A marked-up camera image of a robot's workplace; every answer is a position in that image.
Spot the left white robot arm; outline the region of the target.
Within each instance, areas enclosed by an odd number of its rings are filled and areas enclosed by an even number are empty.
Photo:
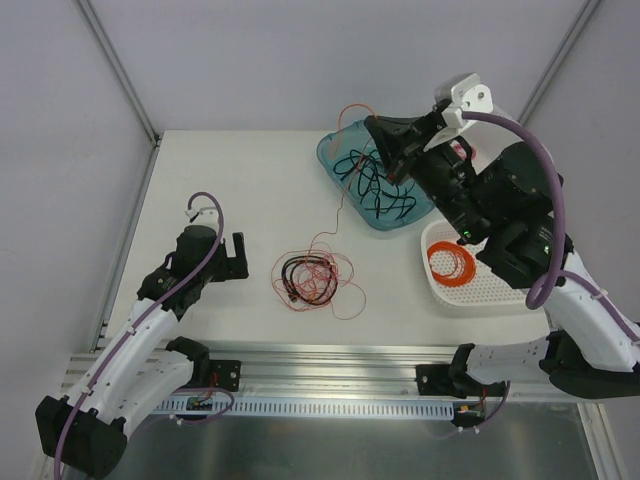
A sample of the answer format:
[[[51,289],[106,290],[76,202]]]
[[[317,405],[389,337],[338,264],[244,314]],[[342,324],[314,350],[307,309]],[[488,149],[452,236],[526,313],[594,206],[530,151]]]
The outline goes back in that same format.
[[[211,387],[210,350],[183,336],[168,342],[157,365],[145,365],[211,283],[249,276],[244,236],[232,235],[228,255],[217,227],[190,225],[176,248],[148,274],[120,331],[89,370],[59,398],[45,397],[35,419],[42,450],[54,466],[94,479],[117,466],[129,438],[170,394]]]

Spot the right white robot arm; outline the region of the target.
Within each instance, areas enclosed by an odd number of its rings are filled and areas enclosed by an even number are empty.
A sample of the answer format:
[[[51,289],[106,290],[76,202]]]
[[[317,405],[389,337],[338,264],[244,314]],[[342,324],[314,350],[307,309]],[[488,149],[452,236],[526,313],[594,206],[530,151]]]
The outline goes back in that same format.
[[[511,345],[460,345],[446,367],[427,371],[428,386],[464,398],[482,390],[505,394],[510,383],[547,379],[590,400],[639,393],[639,327],[588,274],[566,232],[562,179],[540,141],[520,124],[492,113],[466,112],[465,124],[489,123],[517,140],[482,170],[468,149],[444,135],[442,114],[395,119],[369,116],[364,125],[388,180],[412,179],[478,259],[531,310],[556,327]]]

